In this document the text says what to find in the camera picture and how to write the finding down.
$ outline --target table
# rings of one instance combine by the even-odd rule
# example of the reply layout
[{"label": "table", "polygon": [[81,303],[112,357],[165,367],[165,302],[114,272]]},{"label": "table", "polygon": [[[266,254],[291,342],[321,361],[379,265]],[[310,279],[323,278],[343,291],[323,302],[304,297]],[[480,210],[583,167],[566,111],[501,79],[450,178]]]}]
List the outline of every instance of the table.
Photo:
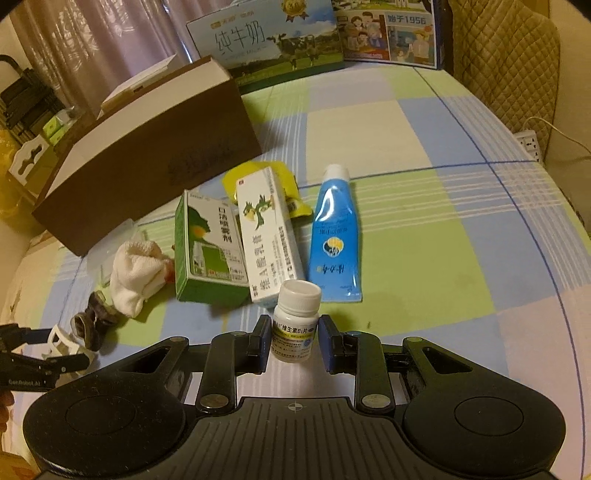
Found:
[{"label": "table", "polygon": [[[363,302],[324,304],[322,313],[384,342],[425,337],[541,391],[567,422],[553,472],[563,480],[590,474],[591,244],[551,178],[500,121],[446,72],[369,63],[243,100],[260,159],[283,160],[305,201],[315,204],[329,163],[354,179]],[[220,178],[199,190],[225,195]],[[173,210],[164,206],[142,226],[169,254]],[[306,263],[309,220],[294,226]],[[28,252],[8,303],[19,292],[12,317],[21,325],[68,326],[93,288],[85,259],[53,240]],[[180,303],[165,288],[112,332],[97,366],[173,335],[205,343],[250,330],[261,313]],[[317,349],[305,364],[271,358],[265,375],[238,379],[239,395],[352,395],[352,385],[352,377],[323,371]],[[15,423],[31,398],[19,394]],[[5,443],[18,450],[14,425],[9,434]]]}]

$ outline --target white cloth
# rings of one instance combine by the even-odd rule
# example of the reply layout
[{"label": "white cloth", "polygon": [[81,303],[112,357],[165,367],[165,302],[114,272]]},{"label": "white cloth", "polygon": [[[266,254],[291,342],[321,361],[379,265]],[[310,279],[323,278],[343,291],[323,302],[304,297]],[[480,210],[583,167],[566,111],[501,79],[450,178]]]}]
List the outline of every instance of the white cloth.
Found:
[{"label": "white cloth", "polygon": [[125,242],[113,261],[111,298],[123,315],[135,318],[144,301],[160,290],[174,271],[156,242]]}]

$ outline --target electrical socket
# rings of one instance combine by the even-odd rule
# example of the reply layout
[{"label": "electrical socket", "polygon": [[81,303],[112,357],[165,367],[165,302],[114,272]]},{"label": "electrical socket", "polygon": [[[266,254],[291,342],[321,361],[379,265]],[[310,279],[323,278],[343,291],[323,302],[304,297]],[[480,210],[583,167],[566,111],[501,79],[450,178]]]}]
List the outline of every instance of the electrical socket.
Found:
[{"label": "electrical socket", "polygon": [[535,131],[523,130],[522,132],[517,132],[514,136],[533,160],[542,162],[542,152],[540,151],[538,135],[535,134]]}]

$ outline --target white pill bottle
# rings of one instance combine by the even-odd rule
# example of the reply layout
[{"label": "white pill bottle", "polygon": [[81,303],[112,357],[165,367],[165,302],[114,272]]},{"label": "white pill bottle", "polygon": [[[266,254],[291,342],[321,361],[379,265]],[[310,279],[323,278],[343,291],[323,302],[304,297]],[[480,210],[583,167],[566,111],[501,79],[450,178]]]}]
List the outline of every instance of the white pill bottle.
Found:
[{"label": "white pill bottle", "polygon": [[279,360],[303,362],[312,352],[322,290],[305,280],[286,280],[273,312],[271,350]]}]

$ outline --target green and white box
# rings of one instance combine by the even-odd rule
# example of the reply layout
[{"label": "green and white box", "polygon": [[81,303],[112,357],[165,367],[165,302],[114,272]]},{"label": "green and white box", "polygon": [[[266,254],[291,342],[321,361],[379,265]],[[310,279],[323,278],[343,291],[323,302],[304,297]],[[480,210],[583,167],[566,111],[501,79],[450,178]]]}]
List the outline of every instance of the green and white box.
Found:
[{"label": "green and white box", "polygon": [[236,182],[236,198],[254,303],[277,304],[285,280],[305,280],[283,189],[271,167]]},{"label": "green and white box", "polygon": [[174,220],[177,298],[238,306],[249,287],[242,242],[228,202],[185,190]]}]

